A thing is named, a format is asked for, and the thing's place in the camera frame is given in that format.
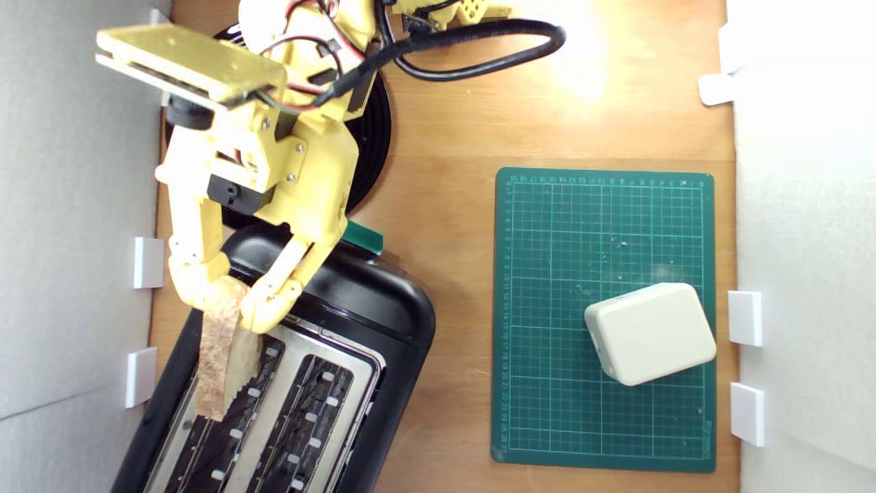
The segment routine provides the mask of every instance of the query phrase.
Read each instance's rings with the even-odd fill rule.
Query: green cutting mat
[[[493,458],[713,471],[715,362],[626,387],[583,322],[595,302],[687,282],[714,332],[711,176],[503,168],[496,186]]]

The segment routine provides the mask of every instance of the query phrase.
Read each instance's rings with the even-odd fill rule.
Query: black wire
[[[374,0],[375,16],[378,20],[380,36],[384,39],[385,43],[395,44],[397,43],[397,41],[395,39],[395,36],[392,34],[392,28],[389,24],[389,12],[384,7],[383,2],[384,0]],[[563,29],[558,25],[551,25],[546,22],[535,20],[508,19],[503,21],[492,21],[482,24],[466,25],[452,31],[421,34],[419,36],[413,37],[413,39],[417,41],[418,44],[431,45],[428,41],[429,38],[440,38],[442,41],[446,40],[447,38],[443,37],[442,35],[449,35],[450,39],[452,39],[452,42],[442,42],[441,44],[436,46],[423,48],[417,46],[412,51],[421,51],[422,49],[429,49],[431,47],[447,46],[448,44],[454,45],[457,43],[473,41],[475,39],[505,36],[507,34],[537,34],[540,36],[546,36],[550,38],[550,40],[547,43],[544,43],[535,48],[530,48],[522,52],[497,58],[496,60],[487,61],[465,68],[458,68],[455,70],[426,70],[423,68],[419,68],[413,65],[410,61],[406,60],[403,54],[396,57],[395,63],[405,73],[418,79],[430,82],[450,82],[458,81],[461,79],[468,79],[471,77],[478,77],[480,75],[491,74],[493,72],[498,72],[499,70],[515,67],[517,65],[520,65],[521,63],[526,63],[528,61],[539,59],[555,52],[566,43],[566,32],[563,31]]]
[[[375,1],[377,4],[381,4],[380,2],[382,2],[382,0]],[[384,36],[384,39],[392,39],[392,32],[389,34],[383,32],[383,30],[388,29],[388,27],[388,25],[381,24],[381,35]],[[335,81],[330,88],[314,99],[313,106],[322,106],[332,98],[343,96],[367,80],[367,78],[370,78],[374,75],[374,72],[390,61],[395,60],[396,63],[404,69],[402,66],[402,63],[404,62],[402,56],[405,54],[430,50],[441,46],[451,46],[476,39],[505,36],[508,34],[534,34],[545,36],[549,38],[549,41],[534,48],[529,48],[515,54],[497,58],[496,60],[472,65],[466,68],[459,68],[457,70],[427,71],[411,66],[410,69],[414,72],[412,75],[428,81],[448,82],[490,74],[492,72],[515,67],[521,63],[526,63],[547,56],[560,49],[566,41],[566,32],[563,31],[561,27],[538,20],[525,19],[509,19],[484,22],[476,25],[466,25],[452,31],[431,32],[429,34],[414,36],[401,41],[394,41],[377,53],[366,58],[358,67],[352,69],[350,72]]]
[[[415,17],[425,19],[432,12],[439,11],[441,9],[445,9],[445,8],[449,7],[450,5],[453,5],[459,1],[460,0],[445,0],[444,2],[441,2],[440,4],[426,5],[426,6],[420,7],[419,9],[414,10],[413,14]]]

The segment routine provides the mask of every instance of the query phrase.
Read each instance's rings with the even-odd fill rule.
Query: white wall
[[[766,446],[742,491],[876,491],[876,15],[873,2],[729,0],[748,31],[734,75],[738,285],[763,292]]]
[[[0,491],[107,490],[142,415],[158,95],[98,66],[95,32],[169,3],[0,0]]]

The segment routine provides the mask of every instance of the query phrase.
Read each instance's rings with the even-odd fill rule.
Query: wooden surface
[[[736,282],[731,108],[704,108],[696,78],[718,70],[723,0],[519,0],[518,17],[563,25],[568,44],[544,61],[450,84],[396,68],[392,150],[354,219],[426,290],[438,327],[378,492],[739,491],[729,382],[726,295]],[[177,0],[178,22],[215,32],[235,0]],[[463,64],[524,44],[454,47],[425,60]],[[710,475],[545,468],[490,459],[493,199],[503,166],[683,170],[715,176],[717,470]],[[159,235],[169,233],[166,203]],[[187,314],[172,288],[154,300],[152,344],[163,366]]]

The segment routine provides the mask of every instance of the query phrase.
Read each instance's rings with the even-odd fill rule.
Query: yellow robotic arm
[[[457,80],[539,58],[565,40],[561,29],[536,21],[474,25],[507,15],[510,8],[499,2],[398,0],[392,9],[415,35],[396,41],[387,4],[244,0],[249,49],[176,25],[98,33],[98,46],[108,52],[98,61],[170,92],[175,110],[186,116],[156,170],[170,192],[169,267],[186,304],[205,309],[219,280],[237,282],[220,250],[224,205],[288,225],[293,234],[269,271],[244,287],[240,326],[264,333],[291,310],[347,226],[358,151],[344,122],[361,116],[382,65],[395,60],[420,78]],[[443,32],[452,18],[463,27]],[[456,73],[424,71],[404,60],[421,49],[514,33],[551,40]]]

